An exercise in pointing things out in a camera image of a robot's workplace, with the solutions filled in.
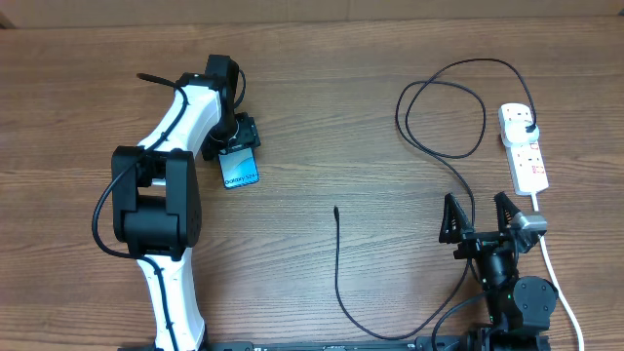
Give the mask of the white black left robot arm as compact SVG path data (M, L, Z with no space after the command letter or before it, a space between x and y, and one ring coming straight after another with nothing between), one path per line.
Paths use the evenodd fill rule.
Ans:
M175 97L151 134L115 149L102 197L112 201L115 237L128 247L122 256L136 261L149 290L157 329L150 349L206 350L192 269L203 222L196 160L217 160L227 189L258 182L259 134L254 118L238 109L246 77L222 55L175 81L139 77L173 88Z

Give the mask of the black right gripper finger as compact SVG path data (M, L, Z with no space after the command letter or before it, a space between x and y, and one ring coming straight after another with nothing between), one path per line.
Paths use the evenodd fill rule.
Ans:
M439 242L458 244L474 233L474 226L452 193L445 196Z
M518 225L513 223L513 218L521 210L510 200L510 198L504 193L497 193L494 198L497 224L499 232L511 232L517 231Z

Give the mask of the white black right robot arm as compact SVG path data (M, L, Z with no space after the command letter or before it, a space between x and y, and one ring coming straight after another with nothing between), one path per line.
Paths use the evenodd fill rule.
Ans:
M453 306L435 325L430 338L434 350L548 350L550 317L559 298L555 285L540 277L519 273L522 254L536 246L547 232L539 212L523 213L500 192L494 196L498 229L478 232L452 194L445 196L439 241L456 244L453 256L476 264L482 292ZM489 322L463 335L439 336L442 323L460 309L480 300L487 305Z

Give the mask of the Samsung Galaxy S24+ smartphone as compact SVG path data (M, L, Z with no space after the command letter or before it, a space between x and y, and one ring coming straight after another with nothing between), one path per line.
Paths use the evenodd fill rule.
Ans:
M251 148L218 156L224 187L233 189L259 181L259 173Z

